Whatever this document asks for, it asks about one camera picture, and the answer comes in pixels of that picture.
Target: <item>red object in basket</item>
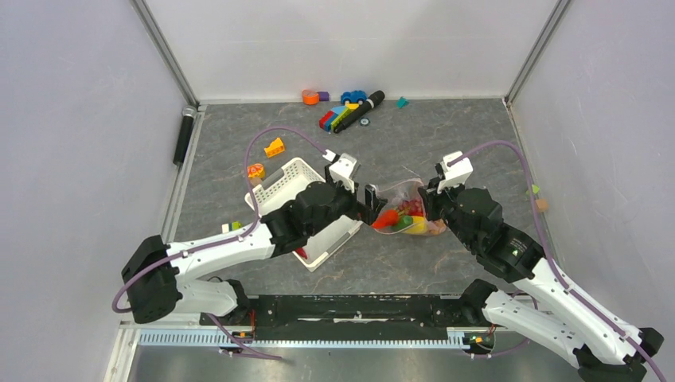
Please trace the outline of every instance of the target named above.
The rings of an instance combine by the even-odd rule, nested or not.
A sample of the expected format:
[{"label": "red object in basket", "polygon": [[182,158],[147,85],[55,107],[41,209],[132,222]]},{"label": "red object in basket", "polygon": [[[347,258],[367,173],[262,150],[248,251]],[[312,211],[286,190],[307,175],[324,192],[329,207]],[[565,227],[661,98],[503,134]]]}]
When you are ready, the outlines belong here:
[{"label": "red object in basket", "polygon": [[298,254],[298,256],[302,257],[303,259],[307,260],[307,253],[305,252],[304,248],[298,248],[295,250],[295,253]]},{"label": "red object in basket", "polygon": [[380,217],[371,224],[375,229],[382,229],[384,227],[391,227],[399,222],[399,213],[395,209],[388,209],[384,211]]}]

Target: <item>black marker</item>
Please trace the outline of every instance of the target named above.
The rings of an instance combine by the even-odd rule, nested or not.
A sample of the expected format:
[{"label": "black marker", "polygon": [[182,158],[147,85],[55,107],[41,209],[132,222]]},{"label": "black marker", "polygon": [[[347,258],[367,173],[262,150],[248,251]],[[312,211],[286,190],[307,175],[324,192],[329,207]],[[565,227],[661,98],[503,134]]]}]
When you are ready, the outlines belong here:
[{"label": "black marker", "polygon": [[377,92],[374,92],[373,94],[368,97],[368,99],[359,107],[354,109],[349,115],[347,115],[342,121],[340,121],[335,127],[333,128],[333,132],[335,134],[338,134],[340,131],[343,131],[347,127],[351,126],[352,123],[355,123],[357,120],[359,120],[365,113],[367,113],[370,109],[374,109],[382,103],[384,100],[384,92],[381,90],[378,90]]}]

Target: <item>white plastic basket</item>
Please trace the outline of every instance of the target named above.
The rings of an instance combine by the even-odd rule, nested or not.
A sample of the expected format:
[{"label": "white plastic basket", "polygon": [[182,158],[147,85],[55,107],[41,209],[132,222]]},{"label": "white plastic basket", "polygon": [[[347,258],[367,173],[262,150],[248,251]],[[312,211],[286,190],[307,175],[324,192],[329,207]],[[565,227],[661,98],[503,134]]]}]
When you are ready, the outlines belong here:
[{"label": "white plastic basket", "polygon": [[[258,202],[259,214],[265,215],[281,207],[284,203],[303,191],[313,181],[326,181],[301,158],[293,158],[267,177],[262,184],[253,189],[253,195]],[[246,203],[253,208],[251,195],[246,193]],[[317,235],[308,239],[303,247],[307,260],[294,252],[294,255],[310,271],[314,271],[326,261],[335,251],[347,242],[361,227],[360,221],[343,216],[331,223]]]}]

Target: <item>red toy block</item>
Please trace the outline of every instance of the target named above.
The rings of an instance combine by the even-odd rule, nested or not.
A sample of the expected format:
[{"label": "red toy block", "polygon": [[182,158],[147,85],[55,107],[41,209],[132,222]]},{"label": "red toy block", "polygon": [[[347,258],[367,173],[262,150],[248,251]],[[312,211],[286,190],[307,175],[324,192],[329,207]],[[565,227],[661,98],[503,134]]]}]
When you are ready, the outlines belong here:
[{"label": "red toy block", "polygon": [[326,115],[323,116],[323,118],[319,119],[319,121],[318,121],[318,128],[320,128],[321,130],[325,130],[325,129],[323,128],[323,125],[324,125],[324,124],[326,123],[326,121],[329,120],[330,117],[332,117],[333,115],[335,115],[335,113],[333,113],[332,111],[327,112]]}]

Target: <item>blue toy car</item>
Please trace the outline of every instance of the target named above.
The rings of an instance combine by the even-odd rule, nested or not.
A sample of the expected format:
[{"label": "blue toy car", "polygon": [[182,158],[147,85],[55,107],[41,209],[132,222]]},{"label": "blue toy car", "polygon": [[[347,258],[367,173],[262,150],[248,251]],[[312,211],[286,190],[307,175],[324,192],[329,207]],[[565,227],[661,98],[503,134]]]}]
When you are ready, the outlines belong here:
[{"label": "blue toy car", "polygon": [[353,92],[344,92],[340,96],[340,103],[346,105],[347,103],[362,104],[368,99],[368,95],[362,90],[355,90]]}]

